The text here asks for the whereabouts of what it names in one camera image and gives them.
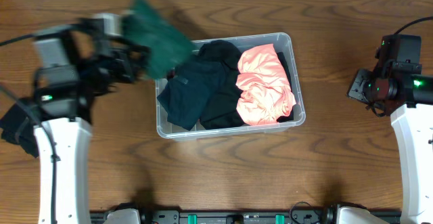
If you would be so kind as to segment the dark navy cloth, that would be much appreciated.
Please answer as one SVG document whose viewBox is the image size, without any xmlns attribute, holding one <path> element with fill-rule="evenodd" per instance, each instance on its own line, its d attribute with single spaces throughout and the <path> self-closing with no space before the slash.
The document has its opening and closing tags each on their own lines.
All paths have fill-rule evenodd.
<svg viewBox="0 0 433 224">
<path fill-rule="evenodd" d="M 191 130 L 225 79 L 226 72 L 220 62 L 197 56 L 176 67 L 174 76 L 157 97 L 168 114 L 167 121 Z"/>
</svg>

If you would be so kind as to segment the black garment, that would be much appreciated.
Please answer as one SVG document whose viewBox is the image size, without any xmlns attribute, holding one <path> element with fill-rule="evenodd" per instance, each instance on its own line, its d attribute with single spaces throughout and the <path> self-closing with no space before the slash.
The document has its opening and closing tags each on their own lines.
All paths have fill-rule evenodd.
<svg viewBox="0 0 433 224">
<path fill-rule="evenodd" d="M 198 55 L 206 60 L 220 62 L 226 71 L 225 82 L 212 95 L 200 116 L 200 123 L 207 130 L 246 125 L 236 110 L 237 101 L 242 93 L 235 85 L 237 76 L 240 74 L 237 63 L 243 52 L 224 40 L 211 41 L 203 45 L 198 52 Z M 283 65 L 285 61 L 283 54 L 277 53 L 277 55 Z M 291 114 L 288 117 L 281 117 L 278 122 L 287 121 L 290 117 Z"/>
</svg>

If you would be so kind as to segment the pink shirt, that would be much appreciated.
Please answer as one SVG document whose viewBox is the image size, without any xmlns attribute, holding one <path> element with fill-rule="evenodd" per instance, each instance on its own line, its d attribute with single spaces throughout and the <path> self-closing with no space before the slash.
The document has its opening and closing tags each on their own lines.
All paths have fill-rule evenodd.
<svg viewBox="0 0 433 224">
<path fill-rule="evenodd" d="M 291 114 L 296 99 L 274 45 L 246 50 L 237 68 L 235 85 L 242 93 L 236 110 L 247 125 L 274 124 Z"/>
</svg>

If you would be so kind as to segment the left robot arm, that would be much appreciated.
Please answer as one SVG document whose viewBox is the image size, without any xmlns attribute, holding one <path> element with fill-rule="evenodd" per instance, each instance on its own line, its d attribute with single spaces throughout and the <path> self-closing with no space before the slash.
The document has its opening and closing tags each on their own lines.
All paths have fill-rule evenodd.
<svg viewBox="0 0 433 224">
<path fill-rule="evenodd" d="M 39 150 L 40 223 L 90 223 L 87 163 L 96 97 L 114 83 L 134 83 L 146 47 L 122 37 L 120 16 L 97 14 L 35 33 L 42 60 L 35 72 L 33 109 Z"/>
</svg>

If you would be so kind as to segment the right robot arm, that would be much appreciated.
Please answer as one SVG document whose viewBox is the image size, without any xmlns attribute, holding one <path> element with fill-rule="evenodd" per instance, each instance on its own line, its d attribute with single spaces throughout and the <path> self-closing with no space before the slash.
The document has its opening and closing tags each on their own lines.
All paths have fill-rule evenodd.
<svg viewBox="0 0 433 224">
<path fill-rule="evenodd" d="M 390 117 L 403 184 L 401 223 L 432 222 L 432 77 L 421 73 L 421 37 L 386 35 L 373 70 L 360 69 L 347 97 Z"/>
</svg>

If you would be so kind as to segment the dark green shirt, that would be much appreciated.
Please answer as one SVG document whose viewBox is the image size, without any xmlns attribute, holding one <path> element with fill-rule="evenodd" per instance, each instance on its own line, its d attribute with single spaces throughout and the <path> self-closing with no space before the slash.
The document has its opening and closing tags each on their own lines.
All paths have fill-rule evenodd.
<svg viewBox="0 0 433 224">
<path fill-rule="evenodd" d="M 194 44 L 146 0 L 133 0 L 122 18 L 123 37 L 147 48 L 142 65 L 152 79 L 164 78 L 170 70 L 189 60 Z"/>
</svg>

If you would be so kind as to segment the black cloth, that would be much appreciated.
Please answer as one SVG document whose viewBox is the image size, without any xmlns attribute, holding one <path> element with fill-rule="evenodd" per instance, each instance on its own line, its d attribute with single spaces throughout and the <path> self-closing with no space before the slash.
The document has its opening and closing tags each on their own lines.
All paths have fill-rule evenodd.
<svg viewBox="0 0 433 224">
<path fill-rule="evenodd" d="M 33 122 L 26 113 L 14 104 L 1 118 L 1 138 L 6 142 L 20 146 L 27 154 L 39 157 L 37 141 L 33 134 Z"/>
</svg>

